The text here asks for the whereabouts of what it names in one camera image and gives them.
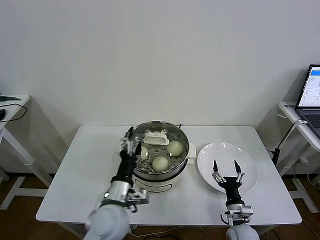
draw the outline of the white dumpling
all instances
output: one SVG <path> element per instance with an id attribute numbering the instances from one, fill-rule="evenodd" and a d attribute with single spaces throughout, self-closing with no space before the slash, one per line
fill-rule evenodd
<path id="1" fill-rule="evenodd" d="M 158 156 L 152 161 L 152 169 L 155 172 L 163 172 L 169 169 L 169 161 L 163 156 Z"/>
<path id="2" fill-rule="evenodd" d="M 179 141 L 171 141 L 167 146 L 168 153 L 172 156 L 179 156 L 182 154 L 184 146 Z"/>
<path id="3" fill-rule="evenodd" d="M 144 161 L 148 157 L 148 150 L 144 146 L 141 146 L 141 160 Z"/>

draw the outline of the stainless steel steamer basket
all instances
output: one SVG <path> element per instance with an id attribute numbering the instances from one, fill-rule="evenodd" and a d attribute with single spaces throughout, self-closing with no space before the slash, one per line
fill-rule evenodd
<path id="1" fill-rule="evenodd" d="M 179 141 L 183 145 L 183 151 L 180 156 L 170 156 L 167 146 L 151 145 L 144 143 L 144 138 L 148 132 L 163 132 L 170 141 Z M 132 144 L 137 146 L 141 141 L 142 145 L 148 150 L 148 157 L 142 163 L 136 166 L 133 174 L 148 182 L 163 182 L 179 175 L 187 164 L 187 155 L 189 152 L 189 141 L 186 134 L 176 125 L 164 121 L 150 121 L 136 126 L 132 131 Z M 169 169 L 162 172 L 154 172 L 152 161 L 156 157 L 165 157 L 169 160 Z"/>

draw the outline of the laptop keyboard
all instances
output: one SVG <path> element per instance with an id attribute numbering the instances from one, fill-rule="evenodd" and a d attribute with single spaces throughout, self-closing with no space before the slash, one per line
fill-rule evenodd
<path id="1" fill-rule="evenodd" d="M 306 114 L 303 116 L 315 129 L 320 129 L 320 114 Z"/>

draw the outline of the black cable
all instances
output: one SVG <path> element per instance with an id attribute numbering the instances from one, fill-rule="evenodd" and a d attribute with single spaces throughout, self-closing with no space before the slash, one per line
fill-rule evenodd
<path id="1" fill-rule="evenodd" d="M 278 240 L 280 240 L 280 237 L 279 237 L 278 233 L 273 229 L 271 229 L 271 231 L 273 231 L 275 233 L 276 237 L 278 238 Z"/>
<path id="2" fill-rule="evenodd" d="M 173 235 L 164 235 L 164 236 L 147 236 L 144 240 L 147 240 L 148 238 L 155 238 L 155 239 L 162 239 L 162 238 L 166 238 L 166 237 L 171 237 L 175 240 L 180 240 L 179 238 L 177 238 L 176 236 Z"/>
<path id="3" fill-rule="evenodd" d="M 246 221 L 245 219 L 243 219 L 242 221 L 235 222 L 235 223 L 233 224 L 233 226 L 239 226 L 239 225 L 241 225 L 241 224 L 246 224 L 246 223 L 248 223 L 248 222 L 250 222 L 250 221 Z"/>
<path id="4" fill-rule="evenodd" d="M 10 119 L 10 120 L 5 120 L 5 121 L 0 121 L 0 123 L 12 122 L 12 121 L 16 121 L 16 120 L 22 119 L 22 118 L 24 117 L 24 115 L 26 115 L 26 113 L 28 112 L 28 108 L 26 108 L 25 106 L 22 106 L 22 105 L 20 105 L 20 104 L 18 104 L 18 103 L 11 103 L 11 104 L 7 104 L 7 105 L 1 105 L 0 108 L 2 108 L 2 107 L 7 107 L 7 106 L 12 106 L 12 105 L 18 105 L 18 106 L 24 108 L 24 109 L 25 109 L 24 113 L 23 113 L 20 117 L 18 117 L 18 118 L 16 118 L 16 119 Z"/>
<path id="5" fill-rule="evenodd" d="M 221 219 L 221 221 L 222 221 L 224 224 L 226 224 L 226 225 L 229 226 L 229 223 L 224 220 L 224 218 L 222 217 L 222 214 L 220 215 L 220 219 Z"/>
<path id="6" fill-rule="evenodd" d="M 295 125 L 295 122 L 291 125 L 291 127 L 289 128 L 289 130 L 286 132 L 285 136 L 282 138 L 281 142 L 279 143 L 277 149 L 280 147 L 280 145 L 282 144 L 282 142 L 286 139 L 287 135 L 290 133 L 291 129 L 293 128 L 293 126 Z"/>
<path id="7" fill-rule="evenodd" d="M 282 138 L 282 140 L 280 141 L 278 147 L 276 147 L 274 149 L 274 151 L 271 151 L 271 150 L 267 150 L 267 152 L 270 152 L 272 153 L 272 162 L 275 166 L 277 166 L 277 162 L 278 162 L 278 159 L 279 159 L 279 155 L 280 155 L 280 145 L 283 143 L 283 141 L 286 139 L 286 137 L 290 134 L 290 131 L 291 129 L 294 127 L 296 122 L 294 122 L 291 127 L 289 128 L 289 130 L 286 132 L 286 134 L 284 135 L 284 137 Z"/>

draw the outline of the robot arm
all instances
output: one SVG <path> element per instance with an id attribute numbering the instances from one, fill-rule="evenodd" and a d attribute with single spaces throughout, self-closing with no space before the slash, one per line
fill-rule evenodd
<path id="1" fill-rule="evenodd" d="M 122 138 L 121 163 L 116 175 L 111 180 L 110 188 L 104 193 L 103 200 L 97 209 L 88 217 L 88 229 L 84 240 L 122 240 L 129 231 L 129 217 L 125 208 L 149 203 L 149 194 L 146 190 L 133 189 L 132 175 L 137 162 L 140 160 L 141 143 L 135 150 L 131 141 L 131 127 Z"/>
<path id="2" fill-rule="evenodd" d="M 217 162 L 214 160 L 212 177 L 225 190 L 227 199 L 225 202 L 227 211 L 224 212 L 227 216 L 227 221 L 223 219 L 222 215 L 220 215 L 220 218 L 226 225 L 230 226 L 226 231 L 227 239 L 258 240 L 258 233 L 247 224 L 250 222 L 254 211 L 251 205 L 245 205 L 238 190 L 243 184 L 242 178 L 245 173 L 241 171 L 236 160 L 234 160 L 234 166 L 237 176 L 221 176 L 218 171 Z"/>

